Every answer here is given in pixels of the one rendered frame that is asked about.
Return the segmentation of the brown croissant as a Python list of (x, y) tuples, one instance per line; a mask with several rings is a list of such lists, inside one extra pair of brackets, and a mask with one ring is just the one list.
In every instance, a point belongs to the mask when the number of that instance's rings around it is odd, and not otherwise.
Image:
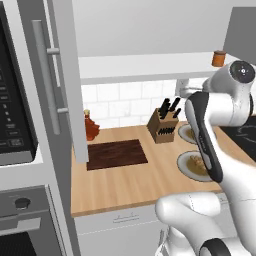
[(200, 176), (207, 175), (207, 170), (204, 165), (204, 162), (203, 162), (202, 158), (199, 156), (191, 155), (189, 157), (189, 159), (187, 160), (187, 167), (194, 174), (197, 174)]

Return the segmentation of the white plate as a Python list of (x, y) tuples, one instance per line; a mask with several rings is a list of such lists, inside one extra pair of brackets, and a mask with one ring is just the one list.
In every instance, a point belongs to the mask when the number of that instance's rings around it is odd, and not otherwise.
[[(187, 167), (187, 160), (191, 155), (196, 155), (202, 158), (204, 165), (207, 170), (207, 175), (206, 176), (200, 176), (197, 174), (192, 173), (188, 167)], [(188, 178), (193, 179), (195, 181), (199, 182), (218, 182), (220, 183), (223, 179), (223, 174), (222, 171), (219, 169), (215, 169), (214, 164), (211, 162), (211, 158), (203, 153), (201, 154), (199, 151), (187, 151), (182, 153), (178, 158), (177, 158), (177, 166), (178, 169)]]
[(178, 134), (179, 136), (185, 140), (186, 142), (189, 142), (191, 144), (197, 144), (196, 140), (193, 140), (191, 138), (189, 138), (186, 134), (186, 131), (191, 128), (191, 126), (189, 124), (184, 124), (182, 125), (179, 129), (178, 129)]

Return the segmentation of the white wall cabinet shelf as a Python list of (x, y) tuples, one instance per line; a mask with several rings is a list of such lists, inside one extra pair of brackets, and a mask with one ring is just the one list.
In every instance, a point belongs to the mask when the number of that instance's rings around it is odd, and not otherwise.
[(107, 84), (209, 77), (212, 52), (79, 57), (81, 84)]

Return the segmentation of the white base cabinet door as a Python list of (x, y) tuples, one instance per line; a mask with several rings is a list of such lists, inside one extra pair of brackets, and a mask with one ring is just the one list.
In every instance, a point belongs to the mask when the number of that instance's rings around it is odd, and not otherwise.
[(154, 256), (166, 227), (144, 223), (79, 235), (81, 256)]

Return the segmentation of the black microwave oven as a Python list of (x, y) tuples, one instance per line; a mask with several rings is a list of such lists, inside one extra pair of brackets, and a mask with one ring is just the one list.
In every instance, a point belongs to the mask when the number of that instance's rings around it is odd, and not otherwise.
[(0, 166), (32, 162), (37, 146), (4, 3), (0, 1)]

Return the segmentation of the grey built-in oven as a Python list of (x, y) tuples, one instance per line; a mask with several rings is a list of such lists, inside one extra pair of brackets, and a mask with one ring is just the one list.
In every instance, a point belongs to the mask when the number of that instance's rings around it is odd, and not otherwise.
[[(22, 197), (31, 203), (19, 210)], [(48, 185), (0, 192), (0, 256), (67, 256)]]

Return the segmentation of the black hob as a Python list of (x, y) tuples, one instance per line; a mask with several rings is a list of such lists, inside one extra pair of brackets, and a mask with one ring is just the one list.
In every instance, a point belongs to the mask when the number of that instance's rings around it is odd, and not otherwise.
[(243, 126), (221, 127), (221, 129), (256, 162), (256, 115), (250, 116)]

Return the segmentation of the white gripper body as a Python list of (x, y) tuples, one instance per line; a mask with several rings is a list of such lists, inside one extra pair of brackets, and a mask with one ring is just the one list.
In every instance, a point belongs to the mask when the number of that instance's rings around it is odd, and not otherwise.
[(188, 98), (197, 91), (201, 91), (199, 83), (193, 83), (191, 79), (178, 79), (176, 81), (175, 95), (181, 98)]

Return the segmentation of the white drawer front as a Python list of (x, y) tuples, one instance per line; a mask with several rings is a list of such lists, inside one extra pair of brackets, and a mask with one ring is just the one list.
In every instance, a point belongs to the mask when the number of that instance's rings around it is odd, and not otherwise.
[[(125, 223), (113, 223), (113, 219), (117, 218), (118, 215), (128, 216), (131, 214), (139, 215), (140, 219)], [(134, 227), (145, 224), (156, 224), (163, 226), (163, 223), (161, 223), (156, 217), (154, 204), (76, 217), (74, 221), (77, 233), (79, 235), (91, 234), (106, 230), (115, 230), (124, 227)]]

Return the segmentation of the dark wooden cutting board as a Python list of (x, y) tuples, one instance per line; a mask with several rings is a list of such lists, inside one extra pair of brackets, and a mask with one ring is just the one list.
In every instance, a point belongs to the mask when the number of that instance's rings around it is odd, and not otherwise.
[(148, 162), (138, 139), (91, 144), (88, 153), (88, 171)]

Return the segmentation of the grey wall cabinet door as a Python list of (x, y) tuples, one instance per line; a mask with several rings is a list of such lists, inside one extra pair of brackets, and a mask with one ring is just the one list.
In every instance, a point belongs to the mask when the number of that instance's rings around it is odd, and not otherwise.
[(60, 88), (68, 109), (74, 154), (77, 163), (86, 163), (89, 157), (72, 0), (47, 0), (47, 5), (53, 47), (59, 49), (56, 59)]
[(233, 7), (224, 51), (256, 66), (256, 7)]

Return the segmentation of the red syrup bottle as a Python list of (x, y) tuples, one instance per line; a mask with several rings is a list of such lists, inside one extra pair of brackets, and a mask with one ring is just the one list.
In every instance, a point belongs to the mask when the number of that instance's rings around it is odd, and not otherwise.
[(92, 141), (99, 134), (99, 125), (90, 119), (90, 111), (88, 109), (84, 110), (84, 118), (87, 140)]

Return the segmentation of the orange jam jar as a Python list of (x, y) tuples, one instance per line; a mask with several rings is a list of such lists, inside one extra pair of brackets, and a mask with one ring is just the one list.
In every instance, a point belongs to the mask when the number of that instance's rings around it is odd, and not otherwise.
[(213, 67), (222, 67), (224, 65), (226, 58), (226, 52), (217, 50), (213, 53), (212, 66)]

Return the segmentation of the black oven knob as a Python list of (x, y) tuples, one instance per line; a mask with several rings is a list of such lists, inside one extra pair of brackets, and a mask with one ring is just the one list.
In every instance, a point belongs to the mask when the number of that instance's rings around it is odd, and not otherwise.
[(15, 207), (19, 210), (27, 209), (31, 201), (28, 198), (22, 197), (15, 200)]

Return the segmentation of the wooden knife block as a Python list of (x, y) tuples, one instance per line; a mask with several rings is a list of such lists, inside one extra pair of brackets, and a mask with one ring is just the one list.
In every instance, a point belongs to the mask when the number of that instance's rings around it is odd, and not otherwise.
[(147, 129), (150, 132), (156, 144), (173, 142), (174, 131), (179, 122), (178, 115), (181, 111), (177, 108), (180, 97), (176, 97), (171, 103), (169, 98), (165, 98), (161, 107), (156, 108), (153, 112)]

